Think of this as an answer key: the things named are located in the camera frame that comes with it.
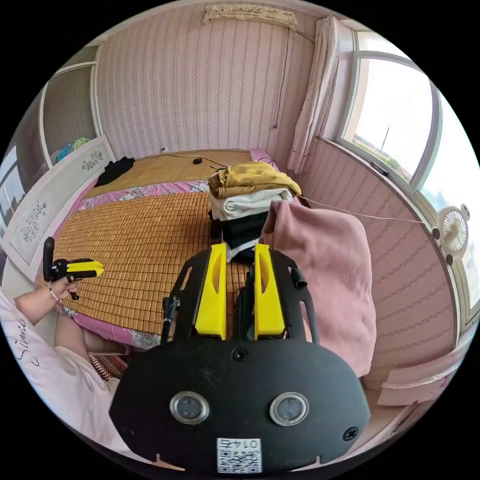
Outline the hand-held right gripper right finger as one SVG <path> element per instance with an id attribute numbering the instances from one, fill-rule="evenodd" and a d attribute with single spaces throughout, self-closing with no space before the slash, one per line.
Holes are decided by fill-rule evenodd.
<path id="1" fill-rule="evenodd" d="M 269 246 L 254 250 L 254 339 L 282 338 L 285 321 Z"/>

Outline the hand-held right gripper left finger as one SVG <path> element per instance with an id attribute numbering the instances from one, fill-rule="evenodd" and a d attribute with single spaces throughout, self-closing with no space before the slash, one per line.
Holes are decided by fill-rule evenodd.
<path id="1" fill-rule="evenodd" d="M 194 328 L 197 335 L 227 337 L 227 246 L 211 246 Z"/>

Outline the person's left hand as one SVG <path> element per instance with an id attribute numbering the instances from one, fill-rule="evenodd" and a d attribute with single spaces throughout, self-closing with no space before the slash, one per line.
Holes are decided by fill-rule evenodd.
<path id="1" fill-rule="evenodd" d="M 70 277 L 65 276 L 61 279 L 49 282 L 48 289 L 57 303 L 61 303 L 68 297 L 73 300 L 78 299 L 78 282 Z"/>

